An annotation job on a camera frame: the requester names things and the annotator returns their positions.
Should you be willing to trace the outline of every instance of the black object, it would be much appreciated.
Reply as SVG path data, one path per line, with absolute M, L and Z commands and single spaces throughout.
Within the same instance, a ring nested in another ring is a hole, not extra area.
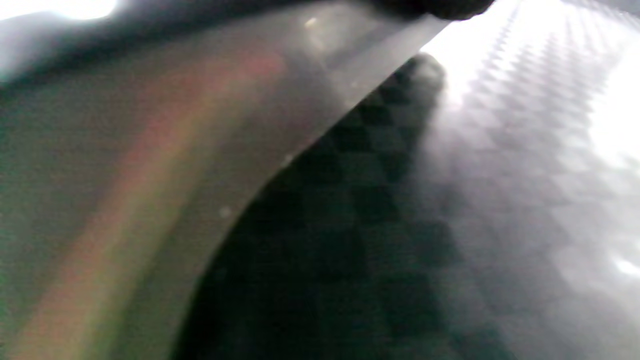
M 494 0 L 416 0 L 424 12 L 447 20 L 467 20 L 484 13 Z

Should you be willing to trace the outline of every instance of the glossy surface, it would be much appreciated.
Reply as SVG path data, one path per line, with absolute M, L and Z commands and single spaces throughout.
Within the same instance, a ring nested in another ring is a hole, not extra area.
M 447 24 L 303 3 L 3 93 L 12 359 L 170 356 L 259 189 Z
M 499 10 L 449 26 L 269 185 L 183 359 L 640 357 L 640 20 Z

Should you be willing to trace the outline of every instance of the gray curved surface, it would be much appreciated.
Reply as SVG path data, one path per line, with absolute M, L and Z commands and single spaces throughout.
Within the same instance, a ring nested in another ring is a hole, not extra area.
M 252 197 L 446 25 L 304 4 L 0 99 L 10 357 L 168 358 Z

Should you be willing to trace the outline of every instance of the carbon fiber surface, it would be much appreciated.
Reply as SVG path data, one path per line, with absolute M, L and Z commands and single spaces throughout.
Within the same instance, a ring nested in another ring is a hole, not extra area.
M 183 358 L 637 359 L 640 21 L 576 1 L 450 27 L 285 169 Z

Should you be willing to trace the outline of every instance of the checkered pattern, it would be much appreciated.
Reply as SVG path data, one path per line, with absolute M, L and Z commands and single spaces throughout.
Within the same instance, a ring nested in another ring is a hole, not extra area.
M 593 129 L 640 21 L 499 5 L 269 184 L 203 282 L 185 359 L 637 359 L 638 164 Z

